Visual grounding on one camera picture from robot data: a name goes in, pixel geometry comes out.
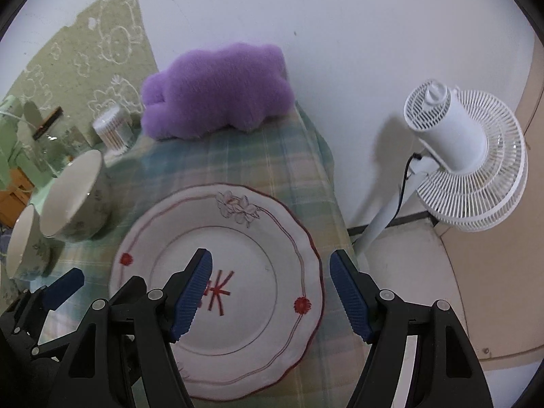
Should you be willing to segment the glass jar black lid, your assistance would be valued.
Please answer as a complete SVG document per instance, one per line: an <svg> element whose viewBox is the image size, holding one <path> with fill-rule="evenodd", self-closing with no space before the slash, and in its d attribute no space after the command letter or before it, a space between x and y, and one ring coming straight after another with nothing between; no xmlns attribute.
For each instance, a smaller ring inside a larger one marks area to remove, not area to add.
<svg viewBox="0 0 544 408"><path fill-rule="evenodd" d="M91 150L79 128L64 114L61 107L54 109L32 134L40 158L58 176L75 158Z"/></svg>

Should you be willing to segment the green cartoon wall cloth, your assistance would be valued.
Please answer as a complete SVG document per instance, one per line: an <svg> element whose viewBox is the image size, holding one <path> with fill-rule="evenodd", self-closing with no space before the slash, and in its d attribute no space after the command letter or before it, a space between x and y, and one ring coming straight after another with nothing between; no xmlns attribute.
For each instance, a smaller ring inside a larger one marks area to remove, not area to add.
<svg viewBox="0 0 544 408"><path fill-rule="evenodd" d="M97 0L57 31L5 93L47 117L57 107L92 146L92 122L114 104L139 123L140 88L158 71L138 0Z"/></svg>

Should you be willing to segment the white plate red pattern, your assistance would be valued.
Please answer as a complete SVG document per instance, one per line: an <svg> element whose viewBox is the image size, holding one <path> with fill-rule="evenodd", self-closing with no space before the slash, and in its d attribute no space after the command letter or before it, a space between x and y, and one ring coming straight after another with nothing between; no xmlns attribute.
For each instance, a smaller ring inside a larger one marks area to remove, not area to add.
<svg viewBox="0 0 544 408"><path fill-rule="evenodd" d="M172 352L192 397L236 400L301 361L322 318L321 263L286 206L215 183L175 192L136 220L114 257L110 292L134 275L161 288L201 248L211 253L212 273Z"/></svg>

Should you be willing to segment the white floral bowl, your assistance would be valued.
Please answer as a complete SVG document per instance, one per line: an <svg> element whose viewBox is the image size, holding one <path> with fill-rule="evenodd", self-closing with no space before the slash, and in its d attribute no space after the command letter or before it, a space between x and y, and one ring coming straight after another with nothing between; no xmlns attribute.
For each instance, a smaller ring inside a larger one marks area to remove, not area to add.
<svg viewBox="0 0 544 408"><path fill-rule="evenodd" d="M91 149L69 163L53 183L40 214L40 231L49 239L80 242L103 228L111 210L104 157Z"/></svg>
<svg viewBox="0 0 544 408"><path fill-rule="evenodd" d="M49 241L40 232L40 215L29 204L13 228L7 247L6 272L11 279L33 281L44 274L50 258Z"/></svg>

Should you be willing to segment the green desk fan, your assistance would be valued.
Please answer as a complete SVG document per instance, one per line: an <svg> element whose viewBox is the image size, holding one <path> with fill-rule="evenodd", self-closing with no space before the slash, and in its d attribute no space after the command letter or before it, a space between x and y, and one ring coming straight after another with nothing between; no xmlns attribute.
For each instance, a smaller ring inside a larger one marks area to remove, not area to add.
<svg viewBox="0 0 544 408"><path fill-rule="evenodd" d="M13 95L7 96L1 101L1 189L12 183L12 169L20 169L37 189L47 183L34 148L18 137L18 127L23 122L21 102Z"/></svg>

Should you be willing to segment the wooden bed headboard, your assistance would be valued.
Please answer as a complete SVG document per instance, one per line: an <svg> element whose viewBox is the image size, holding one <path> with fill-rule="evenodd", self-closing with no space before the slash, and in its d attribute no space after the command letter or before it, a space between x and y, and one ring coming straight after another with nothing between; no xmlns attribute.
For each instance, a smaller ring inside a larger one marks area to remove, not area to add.
<svg viewBox="0 0 544 408"><path fill-rule="evenodd" d="M0 221L3 226L13 227L19 215L30 202L34 184L20 168L10 170L11 180L1 190Z"/></svg>

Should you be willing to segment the white standing fan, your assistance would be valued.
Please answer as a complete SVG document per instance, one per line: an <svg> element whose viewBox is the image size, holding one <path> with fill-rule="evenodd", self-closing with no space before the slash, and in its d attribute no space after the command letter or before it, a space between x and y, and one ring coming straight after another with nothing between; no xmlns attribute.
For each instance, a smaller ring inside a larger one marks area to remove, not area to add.
<svg viewBox="0 0 544 408"><path fill-rule="evenodd" d="M520 123L504 102L431 79L409 94L403 117L423 148L408 158L395 193L354 241L356 254L413 195L438 221L464 232L490 230L514 212L527 186L528 155Z"/></svg>

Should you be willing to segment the cotton swab container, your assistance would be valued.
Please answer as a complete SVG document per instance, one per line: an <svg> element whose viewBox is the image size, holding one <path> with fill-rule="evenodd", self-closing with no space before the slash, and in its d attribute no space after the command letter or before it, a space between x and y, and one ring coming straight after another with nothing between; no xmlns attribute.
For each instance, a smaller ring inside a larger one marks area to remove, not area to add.
<svg viewBox="0 0 544 408"><path fill-rule="evenodd" d="M114 155L122 155L133 147L135 134L130 115L120 104L114 104L94 120L92 127L106 148Z"/></svg>

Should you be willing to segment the purple plush toy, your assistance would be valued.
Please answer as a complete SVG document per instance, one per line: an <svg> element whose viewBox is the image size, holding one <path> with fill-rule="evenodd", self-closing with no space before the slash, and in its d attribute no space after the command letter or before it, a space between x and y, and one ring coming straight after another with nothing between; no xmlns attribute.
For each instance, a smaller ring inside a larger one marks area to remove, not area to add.
<svg viewBox="0 0 544 408"><path fill-rule="evenodd" d="M146 78L141 127L154 140L197 139L224 127L257 129L295 104L284 55L273 44L194 50Z"/></svg>

